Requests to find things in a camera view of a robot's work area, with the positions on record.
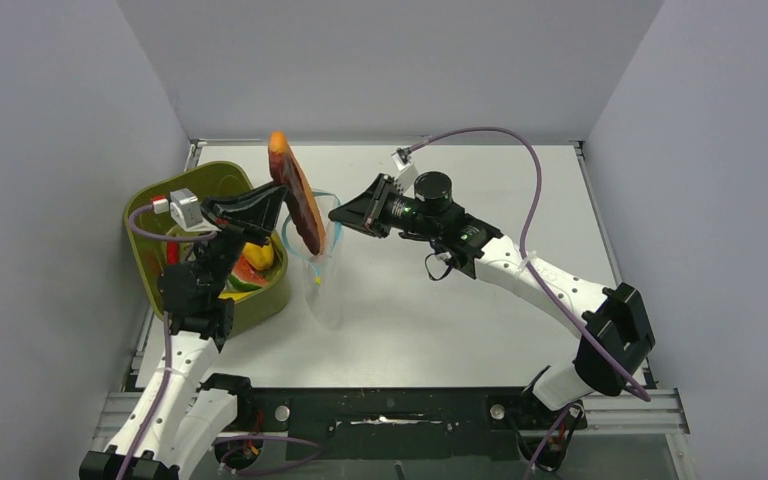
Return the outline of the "clear zip top bag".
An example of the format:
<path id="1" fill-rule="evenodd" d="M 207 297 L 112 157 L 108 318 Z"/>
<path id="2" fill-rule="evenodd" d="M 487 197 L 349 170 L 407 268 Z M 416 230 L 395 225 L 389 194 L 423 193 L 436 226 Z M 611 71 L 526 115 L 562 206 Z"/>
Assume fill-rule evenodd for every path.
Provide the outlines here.
<path id="1" fill-rule="evenodd" d="M 314 255 L 308 250 L 289 216 L 281 226 L 280 236 L 287 253 L 299 264 L 295 282 L 310 315 L 324 327 L 336 330 L 342 322 L 339 254 L 343 225 L 330 220 L 327 214 L 342 202 L 334 193 L 320 189 L 314 190 L 314 199 L 325 225 L 323 252 Z"/>

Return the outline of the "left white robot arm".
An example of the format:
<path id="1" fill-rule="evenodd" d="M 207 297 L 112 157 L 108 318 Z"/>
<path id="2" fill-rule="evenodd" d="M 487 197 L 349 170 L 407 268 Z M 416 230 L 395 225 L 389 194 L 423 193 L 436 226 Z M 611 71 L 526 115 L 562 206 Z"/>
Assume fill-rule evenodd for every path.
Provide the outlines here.
<path id="1" fill-rule="evenodd" d="M 188 189 L 157 196 L 128 218 L 169 214 L 184 230 L 168 243 L 193 252 L 166 266 L 157 280 L 162 300 L 164 353 L 136 406 L 102 451 L 90 451 L 82 479 L 187 479 L 216 437 L 245 407 L 245 377 L 203 376 L 221 352 L 234 323 L 235 303 L 220 294 L 243 247 L 266 245 L 287 187 L 270 182 L 231 197 L 199 199 Z"/>

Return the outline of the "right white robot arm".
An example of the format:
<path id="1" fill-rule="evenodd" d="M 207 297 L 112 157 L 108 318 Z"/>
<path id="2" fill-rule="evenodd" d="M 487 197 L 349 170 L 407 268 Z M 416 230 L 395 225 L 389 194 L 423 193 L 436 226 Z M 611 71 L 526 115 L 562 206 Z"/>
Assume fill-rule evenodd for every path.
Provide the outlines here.
<path id="1" fill-rule="evenodd" d="M 533 253 L 521 253 L 509 236 L 453 200 L 446 174 L 420 175 L 413 196 L 381 174 L 328 217 L 370 237 L 385 238 L 397 230 L 403 239 L 426 242 L 448 271 L 510 292 L 578 339 L 575 356 L 539 374 L 523 398 L 522 411 L 532 425 L 550 425 L 563 407 L 594 392 L 649 398 L 634 380 L 656 344 L 641 293 L 627 283 L 589 282 Z"/>

